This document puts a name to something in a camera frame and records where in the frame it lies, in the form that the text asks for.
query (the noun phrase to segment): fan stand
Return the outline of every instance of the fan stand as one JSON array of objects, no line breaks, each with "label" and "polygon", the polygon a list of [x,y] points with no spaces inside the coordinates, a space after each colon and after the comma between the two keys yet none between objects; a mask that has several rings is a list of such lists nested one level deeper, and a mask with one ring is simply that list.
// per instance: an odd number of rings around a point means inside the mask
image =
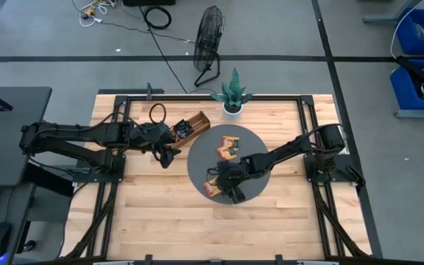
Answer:
[{"label": "fan stand", "polygon": [[194,82],[194,84],[196,85],[196,88],[198,88],[200,85],[207,83],[209,81],[212,81],[214,79],[216,79],[217,77],[219,77],[220,75],[220,55],[218,53],[215,53],[215,58],[217,59],[217,74],[215,75],[215,77],[211,77],[207,80],[204,80],[202,82],[199,82],[199,80],[202,78],[202,76],[205,74],[205,72],[210,71],[210,68],[205,69],[200,75],[199,77],[197,77],[196,82]]}]

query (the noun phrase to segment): small wooden tray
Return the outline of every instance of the small wooden tray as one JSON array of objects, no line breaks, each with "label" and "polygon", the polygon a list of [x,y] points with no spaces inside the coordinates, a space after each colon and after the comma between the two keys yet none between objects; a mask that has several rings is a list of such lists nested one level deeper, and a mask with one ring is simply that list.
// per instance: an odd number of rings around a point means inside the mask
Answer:
[{"label": "small wooden tray", "polygon": [[172,144],[172,148],[179,149],[180,147],[187,144],[192,139],[199,136],[201,133],[211,128],[211,121],[209,121],[209,118],[207,118],[207,116],[202,111],[192,116],[187,121],[189,121],[189,124],[192,126],[192,129],[194,130],[194,132],[186,136],[186,138],[181,139],[176,135],[176,132],[173,129],[174,127],[172,127],[170,129],[171,133],[174,136],[176,136],[176,143]]}]

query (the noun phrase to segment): snack package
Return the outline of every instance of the snack package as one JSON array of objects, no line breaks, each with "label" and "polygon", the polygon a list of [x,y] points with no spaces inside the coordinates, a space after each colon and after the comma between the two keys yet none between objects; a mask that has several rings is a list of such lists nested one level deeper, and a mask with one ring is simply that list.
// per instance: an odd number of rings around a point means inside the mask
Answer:
[{"label": "snack package", "polygon": [[217,178],[215,177],[212,180],[206,181],[204,183],[205,191],[207,192],[207,195],[209,197],[214,197],[217,194],[220,194],[221,193],[221,191],[219,190],[219,188],[216,186],[216,183],[215,183],[215,180],[216,179]]},{"label": "snack package", "polygon": [[239,148],[239,137],[233,136],[222,136],[222,146],[238,149]]},{"label": "snack package", "polygon": [[236,158],[236,150],[233,148],[221,146],[217,148],[217,152],[219,153],[219,160],[230,160]]}]

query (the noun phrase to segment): black desk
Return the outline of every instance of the black desk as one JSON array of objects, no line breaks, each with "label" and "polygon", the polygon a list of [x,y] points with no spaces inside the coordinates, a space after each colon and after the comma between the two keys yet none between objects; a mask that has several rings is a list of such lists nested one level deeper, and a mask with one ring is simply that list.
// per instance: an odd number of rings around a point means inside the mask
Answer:
[{"label": "black desk", "polygon": [[13,261],[36,189],[34,183],[21,182],[27,167],[27,157],[18,146],[21,127],[42,120],[51,92],[51,88],[0,88],[0,97],[14,107],[13,111],[0,112],[0,222],[7,212],[7,221],[13,226],[1,265]]}]

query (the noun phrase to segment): white pot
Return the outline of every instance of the white pot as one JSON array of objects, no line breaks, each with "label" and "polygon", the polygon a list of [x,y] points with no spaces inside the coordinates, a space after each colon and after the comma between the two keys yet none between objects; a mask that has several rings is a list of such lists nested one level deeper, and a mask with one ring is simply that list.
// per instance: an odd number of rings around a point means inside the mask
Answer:
[{"label": "white pot", "polygon": [[222,117],[226,121],[238,121],[243,111],[243,105],[240,107],[240,110],[237,113],[229,113],[225,110],[225,103],[222,103]]}]

